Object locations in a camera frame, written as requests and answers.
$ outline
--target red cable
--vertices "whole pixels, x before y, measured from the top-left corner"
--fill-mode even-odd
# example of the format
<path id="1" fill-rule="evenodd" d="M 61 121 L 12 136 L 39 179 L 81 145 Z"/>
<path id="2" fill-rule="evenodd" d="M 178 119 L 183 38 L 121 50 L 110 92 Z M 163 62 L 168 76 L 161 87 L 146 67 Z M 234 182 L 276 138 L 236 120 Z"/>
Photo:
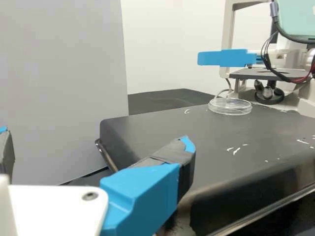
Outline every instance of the red cable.
<path id="1" fill-rule="evenodd" d="M 310 71 L 308 72 L 308 74 L 307 74 L 305 77 L 292 80 L 292 82 L 294 82 L 294 83 L 302 83 L 302 82 L 304 82 L 305 80 L 308 79 L 308 77 L 310 76 L 310 74 L 311 74 L 313 71 L 315 71 L 315 63 L 311 66 Z"/>

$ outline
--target blue clip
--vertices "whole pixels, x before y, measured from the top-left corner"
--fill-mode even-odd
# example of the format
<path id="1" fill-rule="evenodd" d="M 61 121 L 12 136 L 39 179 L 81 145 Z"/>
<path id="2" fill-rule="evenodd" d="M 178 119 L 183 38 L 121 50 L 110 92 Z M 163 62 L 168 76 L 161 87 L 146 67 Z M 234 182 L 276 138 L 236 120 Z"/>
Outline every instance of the blue clip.
<path id="1" fill-rule="evenodd" d="M 6 126 L 0 127 L 0 134 L 2 134 L 3 132 L 6 132 L 6 131 L 8 131 L 8 127 L 6 127 Z"/>
<path id="2" fill-rule="evenodd" d="M 149 236 L 177 208 L 179 164 L 124 169 L 100 181 L 109 197 L 101 236 Z"/>
<path id="3" fill-rule="evenodd" d="M 244 67 L 256 64 L 256 53 L 247 49 L 224 49 L 222 51 L 198 53 L 198 65 L 219 65 L 220 67 Z"/>
<path id="4" fill-rule="evenodd" d="M 187 135 L 181 137 L 181 141 L 186 145 L 186 147 L 185 147 L 186 152 L 190 152 L 190 153 L 196 152 L 195 145 L 193 144 L 193 142 L 189 139 L 189 137 Z"/>

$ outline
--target screw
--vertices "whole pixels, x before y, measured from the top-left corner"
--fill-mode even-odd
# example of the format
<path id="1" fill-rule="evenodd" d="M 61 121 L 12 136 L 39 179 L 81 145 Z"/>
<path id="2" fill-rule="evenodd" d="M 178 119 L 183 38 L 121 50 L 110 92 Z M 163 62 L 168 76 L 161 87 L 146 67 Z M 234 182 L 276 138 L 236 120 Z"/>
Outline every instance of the screw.
<path id="1" fill-rule="evenodd" d="M 96 199 L 97 197 L 98 197 L 98 193 L 96 193 L 96 192 L 88 192 L 88 193 L 83 195 L 82 199 L 84 201 L 92 201 L 92 200 Z"/>

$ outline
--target clear petri dish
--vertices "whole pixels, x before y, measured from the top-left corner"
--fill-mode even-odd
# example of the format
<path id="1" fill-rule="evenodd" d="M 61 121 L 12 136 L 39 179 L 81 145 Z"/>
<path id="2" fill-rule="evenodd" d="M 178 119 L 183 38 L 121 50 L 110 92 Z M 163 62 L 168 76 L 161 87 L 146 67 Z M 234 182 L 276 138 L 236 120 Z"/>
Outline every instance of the clear petri dish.
<path id="1" fill-rule="evenodd" d="M 208 107 L 212 112 L 229 116 L 246 115 L 252 111 L 249 101 L 237 98 L 216 97 L 209 102 Z"/>

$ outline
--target metal edge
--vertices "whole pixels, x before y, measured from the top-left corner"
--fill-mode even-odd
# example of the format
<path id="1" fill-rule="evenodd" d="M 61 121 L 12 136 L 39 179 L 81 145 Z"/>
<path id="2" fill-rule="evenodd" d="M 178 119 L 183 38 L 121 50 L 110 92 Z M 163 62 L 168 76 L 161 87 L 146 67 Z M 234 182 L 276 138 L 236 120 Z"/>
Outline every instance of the metal edge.
<path id="1" fill-rule="evenodd" d="M 108 154 L 108 152 L 106 151 L 106 149 L 103 147 L 103 145 L 100 143 L 100 139 L 97 139 L 95 141 L 95 146 L 97 147 L 99 153 L 102 155 L 102 157 L 104 158 L 104 160 L 106 161 L 106 163 L 108 164 L 109 168 L 113 171 L 113 172 L 118 172 L 118 168 L 115 165 L 114 161 L 112 160 L 112 158 L 110 157 L 110 155 Z"/>

